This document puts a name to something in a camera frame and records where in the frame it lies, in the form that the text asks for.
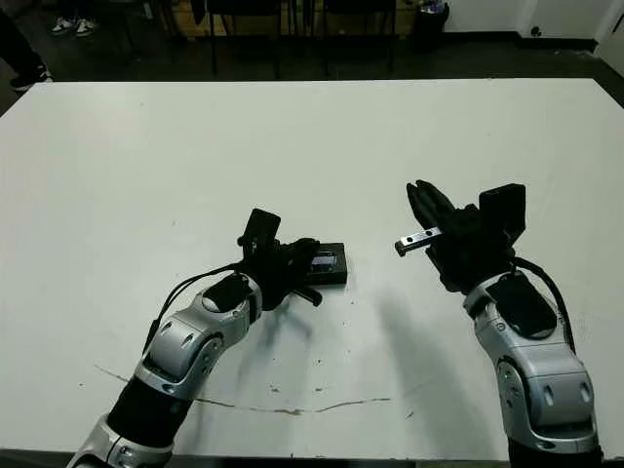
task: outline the shoe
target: shoe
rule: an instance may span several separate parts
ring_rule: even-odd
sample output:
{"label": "shoe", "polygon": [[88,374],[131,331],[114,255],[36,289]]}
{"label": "shoe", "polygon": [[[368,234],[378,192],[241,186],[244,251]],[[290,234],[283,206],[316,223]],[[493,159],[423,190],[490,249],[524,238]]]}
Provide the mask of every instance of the shoe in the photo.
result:
{"label": "shoe", "polygon": [[98,24],[91,19],[78,19],[78,28],[76,29],[76,37],[91,36],[98,28]]}
{"label": "shoe", "polygon": [[78,23],[75,19],[59,18],[57,19],[55,27],[52,28],[52,33],[55,36],[61,36],[66,32],[74,30],[77,24]]}
{"label": "shoe", "polygon": [[11,80],[11,88],[14,91],[23,93],[28,91],[35,83],[52,83],[52,74],[46,65],[39,65],[34,73],[20,75],[17,78]]}

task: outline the white table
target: white table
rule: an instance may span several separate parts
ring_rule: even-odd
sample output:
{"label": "white table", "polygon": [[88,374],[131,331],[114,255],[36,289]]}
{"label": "white table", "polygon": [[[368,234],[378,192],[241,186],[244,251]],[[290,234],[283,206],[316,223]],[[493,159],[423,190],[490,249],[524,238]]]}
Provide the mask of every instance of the white table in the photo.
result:
{"label": "white table", "polygon": [[348,284],[265,314],[176,452],[506,458],[462,297],[393,249],[424,178],[456,205],[526,184],[518,250],[558,282],[624,453],[623,124],[590,80],[35,87],[0,119],[0,447],[77,449],[171,286],[238,259],[262,207],[284,241],[344,242]]}

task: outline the dark floor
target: dark floor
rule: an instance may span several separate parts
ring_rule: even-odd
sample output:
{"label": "dark floor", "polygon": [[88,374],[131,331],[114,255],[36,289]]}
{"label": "dark floor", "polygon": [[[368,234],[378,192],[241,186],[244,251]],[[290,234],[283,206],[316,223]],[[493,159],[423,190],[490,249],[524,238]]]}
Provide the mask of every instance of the dark floor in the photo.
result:
{"label": "dark floor", "polygon": [[[271,47],[263,40],[219,44],[219,73],[213,75],[208,41],[174,44],[154,21],[131,17],[136,42],[132,57],[120,21],[103,17],[105,24],[92,37],[53,37],[52,12],[31,8],[17,24],[54,73],[57,81],[212,81],[273,80]],[[331,79],[434,79],[502,77],[594,78],[624,105],[624,79],[588,51],[519,47],[513,41],[458,41],[453,37],[437,51],[415,54],[406,40],[398,41],[396,64],[389,73],[385,45],[342,41],[331,60]],[[325,79],[319,41],[283,41],[283,80]],[[0,115],[19,97],[8,85],[13,72],[0,62]]]}

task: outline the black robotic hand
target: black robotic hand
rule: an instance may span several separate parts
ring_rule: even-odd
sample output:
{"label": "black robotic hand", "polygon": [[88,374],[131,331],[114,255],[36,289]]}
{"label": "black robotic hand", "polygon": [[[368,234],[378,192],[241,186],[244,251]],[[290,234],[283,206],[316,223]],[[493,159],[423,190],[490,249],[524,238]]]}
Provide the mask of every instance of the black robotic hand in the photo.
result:
{"label": "black robotic hand", "polygon": [[275,239],[280,221],[274,214],[253,209],[245,233],[238,239],[243,260],[237,269],[260,286],[263,310],[274,309],[289,293],[297,293],[317,306],[321,295],[304,286],[303,281],[320,243],[304,238],[280,244]]}
{"label": "black robotic hand", "polygon": [[483,192],[479,205],[457,209],[433,184],[408,184],[413,214],[426,231],[395,244],[399,255],[428,245],[427,255],[448,291],[467,294],[509,271],[512,246],[525,230],[525,187],[511,183]]}

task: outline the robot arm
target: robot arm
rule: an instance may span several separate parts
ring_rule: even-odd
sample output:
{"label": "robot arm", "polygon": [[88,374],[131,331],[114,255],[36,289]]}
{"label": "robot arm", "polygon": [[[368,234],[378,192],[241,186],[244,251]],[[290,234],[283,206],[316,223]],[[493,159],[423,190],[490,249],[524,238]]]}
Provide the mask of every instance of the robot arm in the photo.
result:
{"label": "robot arm", "polygon": [[262,310],[271,310],[291,292],[318,305],[321,295],[302,286],[318,249],[312,239],[280,245],[280,219],[254,210],[239,239],[244,258],[215,272],[234,272],[199,292],[190,306],[160,319],[147,338],[135,374],[110,414],[97,422],[68,468],[162,467],[172,456],[174,436],[220,355],[242,340]]}
{"label": "robot arm", "polygon": [[[484,192],[479,208],[463,210],[422,180],[408,185],[408,196],[425,232],[401,238],[395,248],[403,256],[429,246],[447,290],[466,295],[464,308],[496,372],[512,466],[599,466],[594,391],[576,357],[564,301],[543,270],[512,249],[525,229],[525,188]],[[519,267],[544,279],[557,306]]]}

